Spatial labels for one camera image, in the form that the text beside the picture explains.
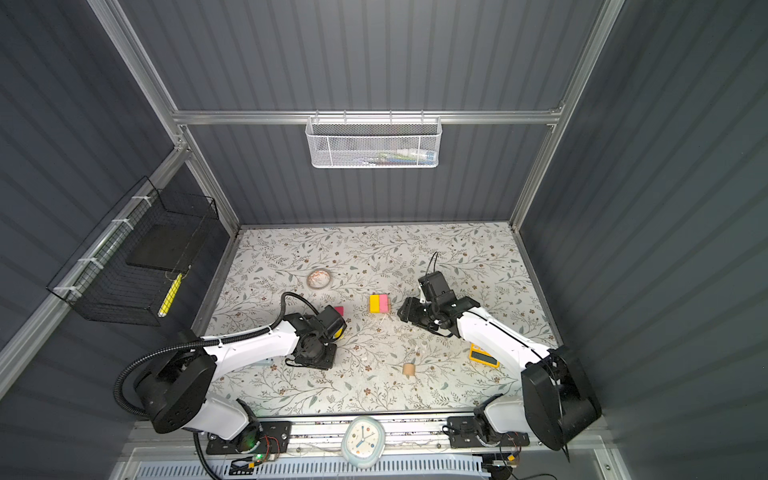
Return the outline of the yellow rectangular block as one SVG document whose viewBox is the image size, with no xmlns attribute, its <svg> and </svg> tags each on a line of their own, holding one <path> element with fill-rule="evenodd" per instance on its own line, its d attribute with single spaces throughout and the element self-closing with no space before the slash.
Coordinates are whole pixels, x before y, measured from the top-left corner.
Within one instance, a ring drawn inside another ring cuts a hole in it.
<svg viewBox="0 0 768 480">
<path fill-rule="evenodd" d="M 369 297 L 369 312 L 370 313 L 380 313 L 381 312 L 381 306 L 380 306 L 380 296 L 377 294 L 371 295 Z"/>
</svg>

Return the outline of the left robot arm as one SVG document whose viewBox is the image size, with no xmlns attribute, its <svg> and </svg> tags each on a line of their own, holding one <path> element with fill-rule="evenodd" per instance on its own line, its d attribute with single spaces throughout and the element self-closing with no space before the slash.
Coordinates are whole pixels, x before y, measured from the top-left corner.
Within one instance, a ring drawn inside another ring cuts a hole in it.
<svg viewBox="0 0 768 480">
<path fill-rule="evenodd" d="M 133 390 L 156 432 L 186 429 L 232 440 L 253 427 L 256 416 L 213 393 L 214 380 L 278 357 L 299 367 L 328 370 L 346 327 L 338 310 L 327 306 L 313 315 L 287 314 L 272 327 L 202 337 L 201 347 L 150 360 L 134 380 Z"/>
</svg>

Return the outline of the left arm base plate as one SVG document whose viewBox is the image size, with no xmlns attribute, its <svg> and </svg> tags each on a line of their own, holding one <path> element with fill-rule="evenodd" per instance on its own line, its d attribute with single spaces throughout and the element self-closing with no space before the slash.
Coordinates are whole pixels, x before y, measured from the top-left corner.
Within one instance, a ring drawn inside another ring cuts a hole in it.
<svg viewBox="0 0 768 480">
<path fill-rule="evenodd" d="M 287 451 L 293 424 L 289 421 L 260 422 L 249 425 L 232 440 L 208 435 L 207 455 L 277 455 Z"/>
</svg>

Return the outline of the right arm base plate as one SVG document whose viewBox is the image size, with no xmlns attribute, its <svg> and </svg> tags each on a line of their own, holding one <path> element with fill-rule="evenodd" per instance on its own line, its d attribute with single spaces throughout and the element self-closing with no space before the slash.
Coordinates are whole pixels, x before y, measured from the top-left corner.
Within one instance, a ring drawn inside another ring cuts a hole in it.
<svg viewBox="0 0 768 480">
<path fill-rule="evenodd" d="M 448 436 L 450 446 L 462 448 L 512 448 L 518 449 L 530 445 L 526 432 L 495 431 L 485 420 L 474 416 L 451 416 L 442 426 L 442 432 Z"/>
</svg>

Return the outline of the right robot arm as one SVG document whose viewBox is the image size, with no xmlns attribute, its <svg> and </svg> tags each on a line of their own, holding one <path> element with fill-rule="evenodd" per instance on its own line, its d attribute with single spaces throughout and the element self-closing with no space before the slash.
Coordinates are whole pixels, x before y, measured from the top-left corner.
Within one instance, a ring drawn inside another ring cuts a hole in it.
<svg viewBox="0 0 768 480">
<path fill-rule="evenodd" d="M 448 423 L 454 448 L 519 449 L 534 436 L 553 451 L 566 451 L 573 438 L 601 417 L 595 391 L 568 347 L 550 348 L 514 331 L 478 301 L 457 297 L 439 271 L 418 282 L 420 295 L 406 298 L 397 310 L 401 321 L 434 335 L 446 330 L 520 374 L 520 402 L 496 394 L 474 408 L 466 425 Z"/>
</svg>

